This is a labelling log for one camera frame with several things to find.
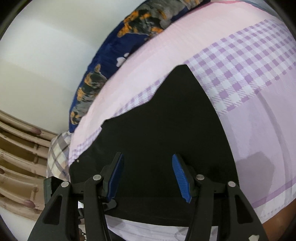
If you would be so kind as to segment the beige bamboo headboard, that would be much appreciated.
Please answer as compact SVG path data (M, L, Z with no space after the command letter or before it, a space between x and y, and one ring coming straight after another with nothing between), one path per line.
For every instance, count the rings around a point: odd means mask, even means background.
M44 209L50 141L55 133L1 112L1 207L37 220Z

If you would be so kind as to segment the pink purple checked bedsheet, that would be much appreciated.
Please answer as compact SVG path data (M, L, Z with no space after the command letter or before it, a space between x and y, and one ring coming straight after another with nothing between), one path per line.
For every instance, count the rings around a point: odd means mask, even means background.
M234 182L268 240L282 240L295 219L295 34L265 1L207 2L129 55L106 82L72 133L69 174L106 120L147 103L172 70L187 65L221 121ZM107 227L123 240L186 240L190 225L107 212Z

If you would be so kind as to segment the black pants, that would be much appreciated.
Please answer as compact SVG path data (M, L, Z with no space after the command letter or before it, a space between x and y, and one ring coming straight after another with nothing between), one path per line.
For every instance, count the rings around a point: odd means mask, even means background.
M188 226L187 203L172 168L179 154L196 174L213 182L237 181L232 152L215 109L187 65L177 66L154 96L106 120L91 146L70 166L71 182L84 182L124 157L123 173L108 215L153 225Z

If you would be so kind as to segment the plaid pillow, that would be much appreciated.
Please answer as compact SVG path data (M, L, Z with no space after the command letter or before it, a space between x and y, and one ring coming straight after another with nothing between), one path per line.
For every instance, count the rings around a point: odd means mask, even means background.
M63 132L54 137L49 146L47 157L46 177L56 177L64 181L70 181L69 174L69 147L71 133Z

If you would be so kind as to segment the navy cat print blanket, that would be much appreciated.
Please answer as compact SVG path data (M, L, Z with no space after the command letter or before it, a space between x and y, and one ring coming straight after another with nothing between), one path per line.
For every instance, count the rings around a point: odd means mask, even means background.
M69 131L82 117L106 82L129 55L162 33L172 23L207 1L144 1L107 36L84 73L69 110Z

